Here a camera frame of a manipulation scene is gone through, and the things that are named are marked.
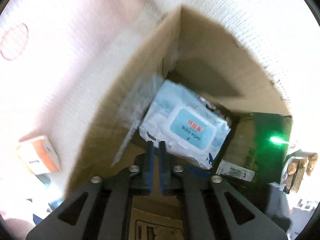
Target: gray surface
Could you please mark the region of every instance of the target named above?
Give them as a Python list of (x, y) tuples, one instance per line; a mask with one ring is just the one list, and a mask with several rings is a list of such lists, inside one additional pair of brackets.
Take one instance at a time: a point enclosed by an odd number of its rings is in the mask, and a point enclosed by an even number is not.
[(298, 234), (303, 230), (303, 228), (309, 222), (314, 212), (315, 210), (305, 211), (298, 208), (293, 209), (293, 212), (290, 214), (292, 224), (288, 230), (291, 240), (294, 240), (298, 236)]

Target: green light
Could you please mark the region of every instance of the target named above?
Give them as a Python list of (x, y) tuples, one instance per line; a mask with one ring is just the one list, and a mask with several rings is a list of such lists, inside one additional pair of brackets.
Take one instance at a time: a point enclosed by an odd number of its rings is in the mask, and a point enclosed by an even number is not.
[(275, 145), (283, 145), (283, 144), (289, 144), (289, 142), (284, 141), (283, 138), (279, 137), (279, 136), (272, 136), (270, 137), (270, 141), (275, 144)]

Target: blue plastic package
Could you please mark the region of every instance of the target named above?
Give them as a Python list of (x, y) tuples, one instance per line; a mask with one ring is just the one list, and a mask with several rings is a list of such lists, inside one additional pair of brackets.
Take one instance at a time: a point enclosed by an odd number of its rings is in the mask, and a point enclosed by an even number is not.
[(230, 128), (205, 107), (199, 96), (182, 85), (166, 80), (139, 126), (140, 135), (167, 152), (186, 158), (193, 165), (210, 169)]

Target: cardboard box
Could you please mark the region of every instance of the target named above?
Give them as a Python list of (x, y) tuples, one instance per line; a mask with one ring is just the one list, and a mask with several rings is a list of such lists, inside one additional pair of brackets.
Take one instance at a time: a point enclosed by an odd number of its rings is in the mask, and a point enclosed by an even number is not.
[(132, 209), (129, 240), (183, 240), (183, 226), (181, 220), (150, 214)]
[(243, 116), (290, 116), (263, 66), (235, 37), (198, 12), (176, 8), (162, 18), (106, 91), (70, 178), (69, 193), (93, 175), (106, 177), (132, 163), (132, 152), (124, 149), (167, 77), (234, 115), (233, 130), (217, 160), (225, 156), (226, 161), (244, 164), (255, 135), (253, 124), (241, 121)]

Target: barcode label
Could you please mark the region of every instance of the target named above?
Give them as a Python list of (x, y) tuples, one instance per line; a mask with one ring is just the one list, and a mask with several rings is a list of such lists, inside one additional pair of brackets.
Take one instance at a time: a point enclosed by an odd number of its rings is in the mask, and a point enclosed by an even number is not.
[(228, 175), (240, 179), (241, 178), (241, 170), (230, 167)]
[(237, 179), (251, 181), (254, 176), (254, 171), (250, 171), (233, 163), (222, 160), (216, 172), (218, 175), (228, 175)]

